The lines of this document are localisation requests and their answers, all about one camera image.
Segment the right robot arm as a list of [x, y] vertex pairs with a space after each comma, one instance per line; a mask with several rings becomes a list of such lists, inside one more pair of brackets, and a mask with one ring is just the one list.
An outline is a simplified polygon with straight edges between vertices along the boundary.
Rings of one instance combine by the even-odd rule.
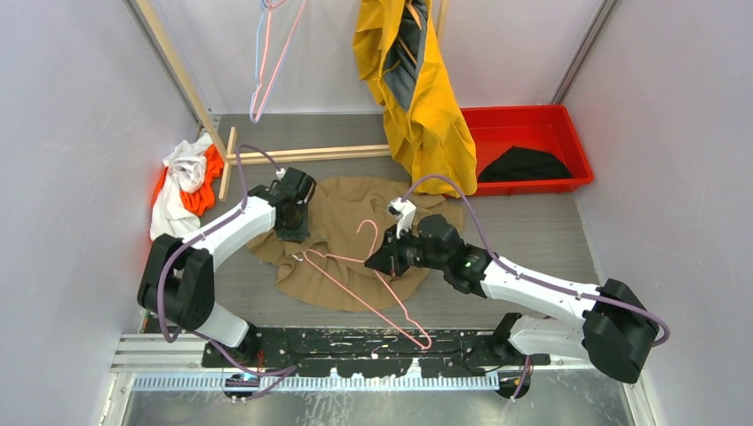
[[540, 313], [503, 316], [489, 349], [507, 365], [557, 355], [587, 360], [616, 381], [636, 383], [650, 351], [662, 342], [659, 319], [623, 282], [587, 284], [530, 270], [465, 242], [440, 215], [421, 219], [416, 231], [391, 226], [364, 264], [392, 277], [411, 267], [440, 271], [460, 293]]

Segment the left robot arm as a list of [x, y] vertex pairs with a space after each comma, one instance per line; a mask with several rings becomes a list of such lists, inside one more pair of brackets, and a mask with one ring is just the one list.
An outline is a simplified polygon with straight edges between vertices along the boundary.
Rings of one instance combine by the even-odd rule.
[[259, 353], [258, 330], [217, 302], [215, 272], [259, 235], [275, 232], [282, 241], [304, 241], [315, 188], [313, 177], [289, 168], [269, 186], [250, 189], [235, 208], [186, 237], [156, 237], [138, 304], [164, 321], [221, 344], [235, 365], [250, 365]]

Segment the yellow pleated skirt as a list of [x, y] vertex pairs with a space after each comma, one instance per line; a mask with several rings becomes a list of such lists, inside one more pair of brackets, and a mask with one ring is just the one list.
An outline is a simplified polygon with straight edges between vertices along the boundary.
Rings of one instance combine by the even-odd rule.
[[[478, 185], [476, 146], [440, 52], [432, 4], [413, 1], [422, 31], [404, 4], [361, 2], [353, 35], [359, 78], [382, 107], [391, 157], [411, 176], [416, 192], [471, 195]], [[397, 35], [416, 56], [415, 66]]]

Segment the tan brown garment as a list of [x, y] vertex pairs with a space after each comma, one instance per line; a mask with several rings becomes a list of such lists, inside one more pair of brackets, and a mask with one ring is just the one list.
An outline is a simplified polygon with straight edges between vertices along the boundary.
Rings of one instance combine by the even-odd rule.
[[[302, 259], [304, 249], [322, 254], [366, 259], [378, 247], [384, 230], [395, 221], [387, 211], [389, 203], [408, 190], [408, 184], [380, 177], [330, 177], [318, 183], [308, 205], [310, 236], [301, 243], [281, 241], [275, 232], [251, 240], [247, 248], [277, 268], [276, 287], [294, 299], [334, 311], [365, 312], [368, 309], [329, 281]], [[328, 273], [378, 310], [397, 303], [363, 263], [333, 258], [309, 257]], [[428, 272], [412, 268], [398, 278], [385, 280], [397, 296], [406, 301], [426, 279]]]

